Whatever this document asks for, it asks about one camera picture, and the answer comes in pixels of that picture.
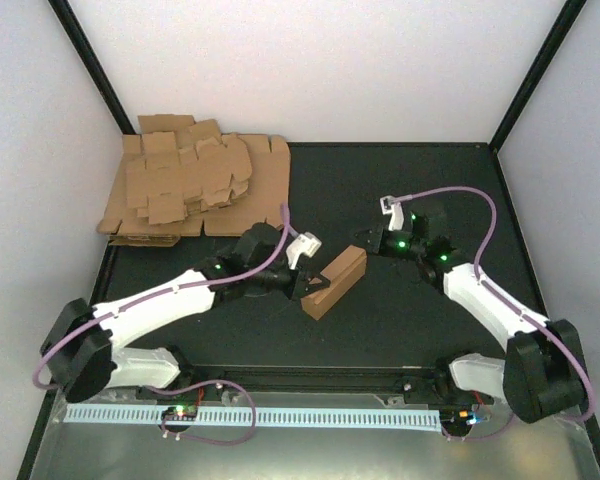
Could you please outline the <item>brown cardboard box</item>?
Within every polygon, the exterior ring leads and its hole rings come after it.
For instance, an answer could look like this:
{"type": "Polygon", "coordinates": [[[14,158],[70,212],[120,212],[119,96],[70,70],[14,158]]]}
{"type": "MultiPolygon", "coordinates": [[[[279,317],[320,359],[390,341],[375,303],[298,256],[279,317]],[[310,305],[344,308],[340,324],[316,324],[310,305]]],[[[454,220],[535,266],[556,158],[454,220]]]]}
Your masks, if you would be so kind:
{"type": "Polygon", "coordinates": [[[322,270],[330,285],[304,297],[302,310],[314,320],[320,320],[365,275],[366,266],[366,251],[348,246],[322,270]]]}

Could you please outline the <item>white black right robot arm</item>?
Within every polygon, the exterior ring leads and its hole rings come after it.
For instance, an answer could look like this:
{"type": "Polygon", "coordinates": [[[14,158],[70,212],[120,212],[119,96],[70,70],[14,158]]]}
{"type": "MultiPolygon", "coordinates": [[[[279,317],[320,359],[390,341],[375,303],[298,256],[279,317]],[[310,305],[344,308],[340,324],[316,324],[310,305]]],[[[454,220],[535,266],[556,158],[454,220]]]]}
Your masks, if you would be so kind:
{"type": "Polygon", "coordinates": [[[443,233],[438,209],[405,213],[392,196],[380,200],[389,222],[370,230],[365,243],[373,255],[415,263],[422,280],[470,313],[497,341],[501,359],[465,354],[434,379],[437,396],[456,403],[470,390],[505,402],[515,416],[534,423],[572,407],[594,404],[575,327],[551,321],[498,286],[443,233]]]}

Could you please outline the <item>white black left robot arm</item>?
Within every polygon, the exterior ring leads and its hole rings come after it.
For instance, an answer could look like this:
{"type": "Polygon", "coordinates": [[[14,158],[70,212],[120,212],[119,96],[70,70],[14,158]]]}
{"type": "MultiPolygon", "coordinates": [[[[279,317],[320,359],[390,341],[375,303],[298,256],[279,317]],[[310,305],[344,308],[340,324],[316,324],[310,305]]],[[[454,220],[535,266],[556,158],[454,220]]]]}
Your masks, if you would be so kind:
{"type": "Polygon", "coordinates": [[[347,247],[323,271],[311,267],[320,240],[256,223],[236,244],[198,262],[176,278],[138,294],[95,305],[67,303],[40,347],[48,388],[69,403],[106,389],[144,387],[187,397],[195,376],[173,349],[133,347],[133,342],[182,318],[204,314],[254,291],[280,291],[321,318],[364,275],[366,252],[347,247]]]}

